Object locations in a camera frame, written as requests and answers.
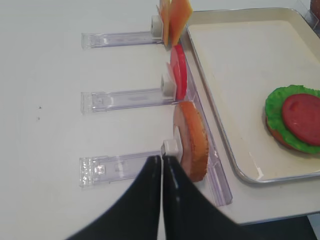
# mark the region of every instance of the lettuce leaf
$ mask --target lettuce leaf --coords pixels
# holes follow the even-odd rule
[[[288,97],[294,94],[310,94],[320,98],[320,90],[306,88],[303,85],[290,85],[277,88],[265,100],[265,114],[268,119],[268,125],[271,129],[278,131],[282,135],[283,140],[293,148],[309,154],[320,153],[320,146],[312,146],[301,141],[284,124],[282,105]]]

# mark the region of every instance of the table surface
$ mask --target table surface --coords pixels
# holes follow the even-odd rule
[[[191,1],[194,10],[290,7],[295,0]],[[161,45],[83,51],[81,33],[150,28],[156,1],[15,0],[0,8],[1,239],[64,239],[108,209],[132,181],[79,187],[79,158],[157,150],[172,136],[172,106],[82,116],[80,92],[155,88]],[[320,180],[248,185],[213,129],[238,223],[320,211]],[[159,239],[164,239],[160,221]]]

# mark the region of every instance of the red tomato slice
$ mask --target red tomato slice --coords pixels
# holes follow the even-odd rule
[[[305,93],[289,96],[282,106],[282,118],[298,139],[320,146],[320,97]]]
[[[177,100],[183,100],[187,93],[187,65],[184,50],[180,44],[171,50],[170,65],[176,83]]]

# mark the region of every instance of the bread bun slice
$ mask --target bread bun slice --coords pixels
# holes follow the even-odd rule
[[[174,108],[173,131],[178,127],[183,147],[181,166],[192,182],[207,173],[209,143],[200,113],[193,102],[183,101]]]

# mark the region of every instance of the metal tray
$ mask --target metal tray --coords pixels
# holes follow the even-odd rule
[[[274,89],[320,89],[320,39],[304,18],[288,8],[199,11],[187,26],[182,43],[190,42],[237,174],[259,184],[320,176],[319,155],[282,147],[264,123]]]

